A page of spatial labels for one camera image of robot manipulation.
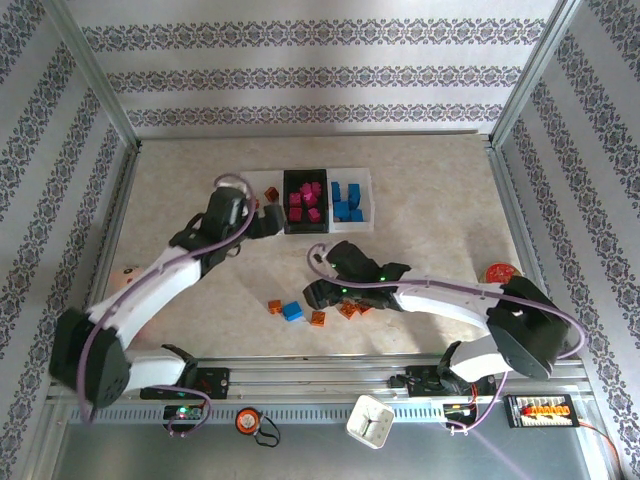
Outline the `black plastic container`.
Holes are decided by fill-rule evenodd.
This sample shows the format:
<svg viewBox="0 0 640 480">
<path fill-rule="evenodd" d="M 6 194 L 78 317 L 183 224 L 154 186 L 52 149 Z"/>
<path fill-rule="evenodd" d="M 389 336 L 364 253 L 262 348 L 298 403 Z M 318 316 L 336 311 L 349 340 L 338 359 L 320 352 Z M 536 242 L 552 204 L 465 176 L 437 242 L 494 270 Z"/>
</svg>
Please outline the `black plastic container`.
<svg viewBox="0 0 640 480">
<path fill-rule="evenodd" d="M 318 203 L 314 206 L 318 208 L 322 214 L 320 223 L 311 223 L 308 217 L 308 210 L 302 199 L 302 208 L 304 210 L 303 218 L 300 223 L 290 223 L 288 220 L 289 211 L 289 194 L 299 192 L 304 183 L 319 182 L 321 185 L 321 195 Z M 285 233 L 286 234 L 324 234 L 329 232 L 329 196 L 327 186 L 327 171 L 325 169 L 304 169 L 304 170 L 285 170 L 284 171 L 284 192 L 286 198 L 284 200 L 284 211 L 286 216 Z"/>
</svg>

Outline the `pink doll toy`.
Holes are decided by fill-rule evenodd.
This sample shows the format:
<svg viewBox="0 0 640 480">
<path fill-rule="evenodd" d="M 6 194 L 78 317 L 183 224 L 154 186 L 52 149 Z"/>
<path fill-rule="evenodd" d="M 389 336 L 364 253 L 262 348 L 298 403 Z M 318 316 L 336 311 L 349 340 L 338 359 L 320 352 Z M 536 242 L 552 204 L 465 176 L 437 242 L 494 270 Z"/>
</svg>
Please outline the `pink doll toy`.
<svg viewBox="0 0 640 480">
<path fill-rule="evenodd" d="M 110 273 L 108 280 L 107 293 L 109 295 L 118 292 L 127 285 L 131 284 L 145 271 L 144 267 L 139 265 L 131 265 L 118 267 Z"/>
</svg>

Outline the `white square alarm clock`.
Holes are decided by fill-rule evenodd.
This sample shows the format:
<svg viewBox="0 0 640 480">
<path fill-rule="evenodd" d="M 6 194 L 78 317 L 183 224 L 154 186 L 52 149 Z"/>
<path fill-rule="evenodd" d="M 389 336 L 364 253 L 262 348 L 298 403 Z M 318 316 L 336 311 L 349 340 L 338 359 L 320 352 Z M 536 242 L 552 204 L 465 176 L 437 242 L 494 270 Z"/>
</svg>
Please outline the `white square alarm clock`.
<svg viewBox="0 0 640 480">
<path fill-rule="evenodd" d="M 371 449 L 384 447 L 395 420 L 393 409 L 369 395 L 361 395 L 349 415 L 346 433 Z"/>
</svg>

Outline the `slotted metal strip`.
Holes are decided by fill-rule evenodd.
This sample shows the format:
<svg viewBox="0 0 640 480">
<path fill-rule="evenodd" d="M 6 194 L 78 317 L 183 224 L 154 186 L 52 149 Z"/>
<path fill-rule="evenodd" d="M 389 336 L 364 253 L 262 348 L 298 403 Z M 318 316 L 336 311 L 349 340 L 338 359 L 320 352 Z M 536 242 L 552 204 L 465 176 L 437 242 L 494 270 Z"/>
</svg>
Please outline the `slotted metal strip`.
<svg viewBox="0 0 640 480">
<path fill-rule="evenodd" d="M 116 406 L 100 410 L 95 424 L 164 424 L 164 408 L 168 405 Z M 286 424 L 345 424 L 353 409 L 347 404 L 323 405 L 267 405 L 256 407 L 280 426 Z M 443 423 L 441 408 L 428 404 L 395 405 L 392 407 L 398 423 Z M 232 424 L 240 407 L 224 404 L 213 407 L 208 423 L 211 425 Z M 195 422 L 181 421 L 183 424 Z"/>
</svg>

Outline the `red round tin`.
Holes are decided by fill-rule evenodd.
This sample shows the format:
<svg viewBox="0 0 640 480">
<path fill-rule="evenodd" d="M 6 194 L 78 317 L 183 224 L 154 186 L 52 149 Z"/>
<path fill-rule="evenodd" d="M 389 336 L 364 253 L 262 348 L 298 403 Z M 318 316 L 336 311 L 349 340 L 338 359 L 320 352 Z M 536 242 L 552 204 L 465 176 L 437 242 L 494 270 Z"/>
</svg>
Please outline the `red round tin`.
<svg viewBox="0 0 640 480">
<path fill-rule="evenodd" d="M 510 263 L 496 262 L 489 265 L 480 276 L 481 283 L 506 284 L 515 276 L 521 276 L 520 270 Z"/>
</svg>

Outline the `black power distribution board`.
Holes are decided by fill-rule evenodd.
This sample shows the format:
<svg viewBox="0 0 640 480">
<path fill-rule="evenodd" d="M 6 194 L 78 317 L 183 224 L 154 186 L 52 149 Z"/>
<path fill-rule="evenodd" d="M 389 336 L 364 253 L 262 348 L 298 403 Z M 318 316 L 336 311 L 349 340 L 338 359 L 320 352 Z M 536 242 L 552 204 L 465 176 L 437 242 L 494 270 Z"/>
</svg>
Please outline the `black power distribution board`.
<svg viewBox="0 0 640 480">
<path fill-rule="evenodd" d="M 505 395 L 510 428 L 578 428 L 580 422 L 572 398 L 557 395 Z"/>
</svg>

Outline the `aluminium back rail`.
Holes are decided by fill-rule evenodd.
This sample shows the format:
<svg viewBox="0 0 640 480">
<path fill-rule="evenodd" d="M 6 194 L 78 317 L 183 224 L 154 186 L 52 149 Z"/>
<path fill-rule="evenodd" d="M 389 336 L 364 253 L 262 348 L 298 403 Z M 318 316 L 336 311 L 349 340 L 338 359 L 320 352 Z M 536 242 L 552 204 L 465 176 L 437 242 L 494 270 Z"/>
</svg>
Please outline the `aluminium back rail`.
<svg viewBox="0 0 640 480">
<path fill-rule="evenodd" d="M 480 133 L 473 129 L 462 130 L 417 130 L 417 131 L 400 131 L 400 130 L 377 130 L 377 131 L 247 131 L 241 133 L 223 133 L 223 132 L 174 132 L 173 134 L 163 135 L 138 135 L 140 142 L 144 141 L 182 141 L 182 140 L 231 140 L 231 139 L 275 139 L 275 138 L 329 138 L 329 137 L 418 137 L 418 136 L 463 136 L 471 135 L 479 137 L 481 142 L 491 143 L 492 135 Z"/>
</svg>

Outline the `aluminium front rail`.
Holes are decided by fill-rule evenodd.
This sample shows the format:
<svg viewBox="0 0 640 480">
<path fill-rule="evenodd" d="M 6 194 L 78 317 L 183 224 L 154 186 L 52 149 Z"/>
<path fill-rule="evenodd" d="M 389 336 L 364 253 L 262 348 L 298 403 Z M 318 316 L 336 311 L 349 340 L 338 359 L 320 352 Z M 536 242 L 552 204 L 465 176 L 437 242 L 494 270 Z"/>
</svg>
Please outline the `aluminium front rail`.
<svg viewBox="0 0 640 480">
<path fill-rule="evenodd" d="M 439 355 L 308 356 L 308 357 L 219 357 L 200 365 L 228 368 L 226 400 L 214 404 L 323 404 L 354 403 L 360 395 L 371 395 L 386 403 L 417 402 L 406 389 L 388 388 L 391 376 L 405 373 L 408 366 L 437 365 Z M 593 399 L 594 390 L 581 360 L 557 361 L 551 379 L 539 381 L 509 373 L 503 389 L 507 394 L 570 393 Z M 180 397 L 142 400 L 138 391 L 125 393 L 112 407 L 120 405 L 182 403 Z M 77 406 L 74 394 L 52 381 L 45 405 Z"/>
</svg>

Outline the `aluminium side rail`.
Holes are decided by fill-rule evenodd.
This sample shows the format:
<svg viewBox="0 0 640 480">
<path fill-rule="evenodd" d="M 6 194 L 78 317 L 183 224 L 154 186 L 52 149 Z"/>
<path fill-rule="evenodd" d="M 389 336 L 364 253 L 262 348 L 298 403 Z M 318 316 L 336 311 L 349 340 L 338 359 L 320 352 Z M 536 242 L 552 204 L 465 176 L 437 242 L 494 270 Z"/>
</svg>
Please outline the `aluminium side rail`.
<svg viewBox="0 0 640 480">
<path fill-rule="evenodd" d="M 128 147 L 121 163 L 121 168 L 116 178 L 109 207 L 106 212 L 103 235 L 99 244 L 96 262 L 83 301 L 84 308 L 90 307 L 100 301 L 106 293 L 109 275 L 134 181 L 139 150 L 139 145 Z"/>
<path fill-rule="evenodd" d="M 512 264 L 518 268 L 521 274 L 535 283 L 555 304 L 559 305 L 559 300 L 551 294 L 546 276 L 547 271 L 541 263 L 539 249 L 532 240 L 530 225 L 522 209 L 521 198 L 513 186 L 503 155 L 490 145 L 486 145 L 485 153 L 488 157 L 513 247 L 498 245 L 497 234 L 489 234 L 491 240 L 488 240 L 486 252 L 479 264 L 474 266 L 476 274 L 481 277 L 495 263 Z"/>
</svg>

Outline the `aluminium frame corner post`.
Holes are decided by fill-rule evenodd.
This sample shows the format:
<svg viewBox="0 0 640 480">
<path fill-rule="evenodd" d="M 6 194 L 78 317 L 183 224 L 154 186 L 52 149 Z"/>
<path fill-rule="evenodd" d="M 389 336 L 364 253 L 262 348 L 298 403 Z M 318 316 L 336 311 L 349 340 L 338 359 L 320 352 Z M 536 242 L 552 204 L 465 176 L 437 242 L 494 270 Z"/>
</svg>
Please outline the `aluminium frame corner post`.
<svg viewBox="0 0 640 480">
<path fill-rule="evenodd" d="M 122 140 L 138 149 L 141 141 L 118 101 L 83 31 L 73 18 L 66 0 L 40 0 L 47 15 L 71 52 L 88 86 L 94 91 Z"/>
<path fill-rule="evenodd" d="M 583 0 L 557 1 L 514 90 L 488 136 L 489 144 L 493 149 L 497 149 L 505 141 L 582 3 Z"/>
</svg>

